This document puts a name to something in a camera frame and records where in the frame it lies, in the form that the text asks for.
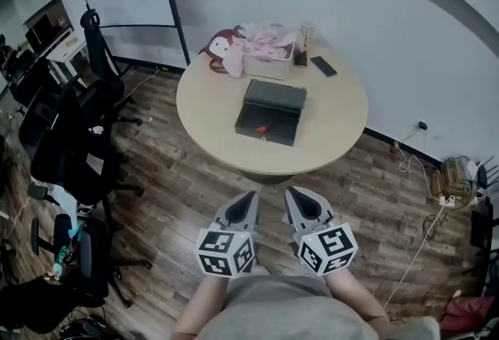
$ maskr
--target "person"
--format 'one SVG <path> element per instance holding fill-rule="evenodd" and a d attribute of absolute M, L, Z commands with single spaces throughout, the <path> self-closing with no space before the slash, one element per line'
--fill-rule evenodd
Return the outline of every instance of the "person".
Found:
<path fill-rule="evenodd" d="M 15 57 L 15 50 L 5 44 L 5 36 L 0 34 L 0 71 L 5 71 L 11 59 Z"/>
<path fill-rule="evenodd" d="M 437 340 L 438 323 L 418 318 L 395 327 L 383 307 L 342 268 L 318 278 L 253 274 L 206 276 L 171 340 Z"/>

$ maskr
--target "beige tabletop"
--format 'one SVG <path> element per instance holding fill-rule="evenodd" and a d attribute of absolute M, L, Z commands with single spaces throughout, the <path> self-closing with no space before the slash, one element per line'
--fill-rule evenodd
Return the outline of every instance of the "beige tabletop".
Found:
<path fill-rule="evenodd" d="M 338 74 L 327 78 L 310 62 L 322 56 Z M 210 70 L 200 54 L 187 67 L 177 90 L 177 109 L 187 133 L 209 155 L 243 171 L 293 175 L 323 167 L 345 154 L 367 121 L 367 96 L 357 76 L 326 48 L 308 51 L 308 67 L 292 66 L 288 79 L 243 74 L 238 80 Z M 235 121 L 251 79 L 306 88 L 292 147 L 235 132 Z"/>

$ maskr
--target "black phone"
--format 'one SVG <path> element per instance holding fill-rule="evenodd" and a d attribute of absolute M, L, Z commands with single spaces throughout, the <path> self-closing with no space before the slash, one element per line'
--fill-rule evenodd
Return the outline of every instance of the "black phone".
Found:
<path fill-rule="evenodd" d="M 310 61 L 315 64 L 315 66 L 325 75 L 325 76 L 334 76 L 338 74 L 336 70 L 331 67 L 329 64 L 327 64 L 326 60 L 324 60 L 322 57 L 317 56 L 317 57 L 312 57 Z"/>
<path fill-rule="evenodd" d="M 293 64 L 297 67 L 303 67 L 305 68 L 307 66 L 307 61 L 306 61 L 306 51 L 303 51 L 302 53 L 299 53 L 295 56 L 295 61 Z"/>

